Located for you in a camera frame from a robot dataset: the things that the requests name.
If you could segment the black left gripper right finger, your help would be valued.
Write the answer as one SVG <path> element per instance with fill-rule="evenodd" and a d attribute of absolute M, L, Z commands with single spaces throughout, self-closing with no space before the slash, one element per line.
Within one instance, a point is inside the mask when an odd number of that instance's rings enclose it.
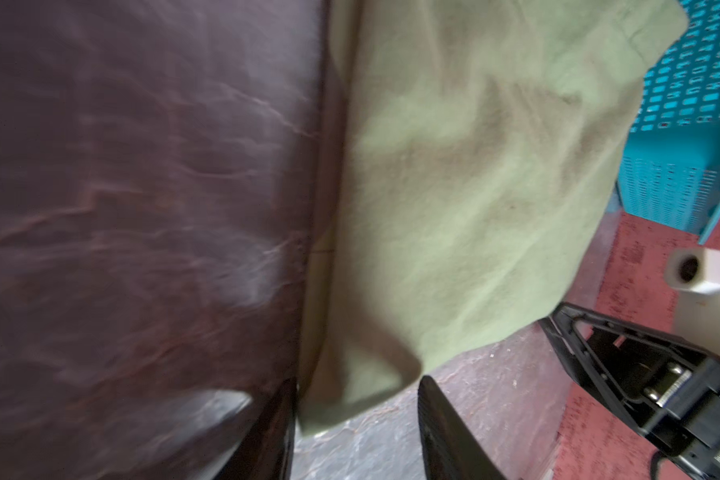
<path fill-rule="evenodd" d="M 421 378 L 418 425 L 427 480 L 505 480 L 431 376 Z"/>

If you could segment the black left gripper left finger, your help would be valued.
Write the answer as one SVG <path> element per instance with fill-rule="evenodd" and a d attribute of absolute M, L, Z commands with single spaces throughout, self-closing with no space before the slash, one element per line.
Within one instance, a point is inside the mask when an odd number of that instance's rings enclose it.
<path fill-rule="evenodd" d="M 286 379 L 214 480 L 285 480 L 292 469 L 297 380 Z"/>

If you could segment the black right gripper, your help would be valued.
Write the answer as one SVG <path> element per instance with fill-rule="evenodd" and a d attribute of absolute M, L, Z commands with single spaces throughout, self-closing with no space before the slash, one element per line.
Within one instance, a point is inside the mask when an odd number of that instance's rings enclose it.
<path fill-rule="evenodd" d="M 720 357 L 570 303 L 540 325 L 574 382 L 656 448 L 651 479 L 667 462 L 692 479 L 720 479 Z"/>

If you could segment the green grey tank top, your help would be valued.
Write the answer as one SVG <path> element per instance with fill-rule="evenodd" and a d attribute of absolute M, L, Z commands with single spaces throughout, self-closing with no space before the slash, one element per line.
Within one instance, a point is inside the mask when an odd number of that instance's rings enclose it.
<path fill-rule="evenodd" d="M 676 1 L 334 1 L 299 356 L 306 435 L 563 299 Z"/>

